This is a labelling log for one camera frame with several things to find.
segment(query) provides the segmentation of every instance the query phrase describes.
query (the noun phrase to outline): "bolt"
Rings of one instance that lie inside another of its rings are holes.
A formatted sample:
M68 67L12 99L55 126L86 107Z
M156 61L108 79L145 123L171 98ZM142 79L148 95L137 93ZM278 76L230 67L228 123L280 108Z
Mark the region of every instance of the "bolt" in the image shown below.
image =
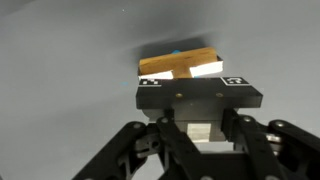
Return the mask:
M210 176L202 176L200 180L214 180L214 179Z
M275 176L269 175L266 177L266 180L280 180L280 179Z
M176 98L182 98L182 97L183 97L183 95L181 93L176 94Z
M217 97L223 97L223 94L222 93L217 93L216 96Z
M133 125L133 127L134 127L135 129L139 129L139 128L141 127L141 124L136 123L136 124Z
M277 125L277 126L279 126L279 127L283 127L283 126L284 126L284 123L283 123L283 122L278 121L278 122L276 122L276 125Z
M168 123L168 119L167 119L167 118L163 118L163 119L161 120L161 122L162 122L162 123Z
M246 122L250 122L251 121L251 119L249 117L244 117L243 120L246 121Z

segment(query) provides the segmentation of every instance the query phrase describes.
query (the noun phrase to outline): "screw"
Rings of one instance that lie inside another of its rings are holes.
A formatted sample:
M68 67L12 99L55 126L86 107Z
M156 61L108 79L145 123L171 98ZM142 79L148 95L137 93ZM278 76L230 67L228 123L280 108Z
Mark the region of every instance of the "screw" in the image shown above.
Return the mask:
M176 94L176 98L182 98L182 97L183 97L183 95L181 93Z
M135 129L139 129L139 128L141 127L141 124L136 123L136 124L133 125L133 127L134 127Z
M251 121L251 119L249 117L244 117L243 120L246 121L246 122L250 122Z
M214 180L214 179L210 176L202 176L200 180Z
M275 176L269 175L266 177L266 180L280 180L280 179Z
M279 127L283 127L283 126L284 126L284 123L283 123L283 122L278 121L278 122L276 122L276 125L277 125L277 126L279 126Z
M217 97L223 97L223 94L222 93L217 93L216 96Z
M163 118L163 119L161 120L161 122L162 122L162 123L168 123L168 119L167 119L167 118Z

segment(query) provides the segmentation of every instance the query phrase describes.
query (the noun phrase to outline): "yellow block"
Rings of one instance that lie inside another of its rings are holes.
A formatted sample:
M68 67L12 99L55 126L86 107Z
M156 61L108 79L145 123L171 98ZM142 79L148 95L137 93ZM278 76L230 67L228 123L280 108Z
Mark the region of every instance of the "yellow block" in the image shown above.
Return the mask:
M190 67L218 61L216 50L212 47L185 51L178 54L168 54L141 59L140 75L149 75L172 71L174 78L192 78Z

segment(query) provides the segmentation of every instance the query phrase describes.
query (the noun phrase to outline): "gray wall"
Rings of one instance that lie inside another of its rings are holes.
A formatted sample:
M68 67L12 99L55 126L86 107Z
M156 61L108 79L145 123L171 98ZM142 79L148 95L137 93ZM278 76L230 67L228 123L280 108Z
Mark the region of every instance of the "gray wall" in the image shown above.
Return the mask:
M318 0L0 1L0 174L65 180L128 121L139 58L214 46L221 76L265 96L242 110L320 136ZM226 144L208 149L225 149ZM150 161L136 179L161 173Z

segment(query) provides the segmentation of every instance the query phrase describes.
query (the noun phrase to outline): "wooden block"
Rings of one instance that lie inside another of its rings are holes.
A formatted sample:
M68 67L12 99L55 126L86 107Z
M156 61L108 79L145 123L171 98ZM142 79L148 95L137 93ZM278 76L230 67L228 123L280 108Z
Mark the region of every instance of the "wooden block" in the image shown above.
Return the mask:
M217 62L216 50L212 47L141 59L141 75L172 71L174 78L192 78L190 67Z

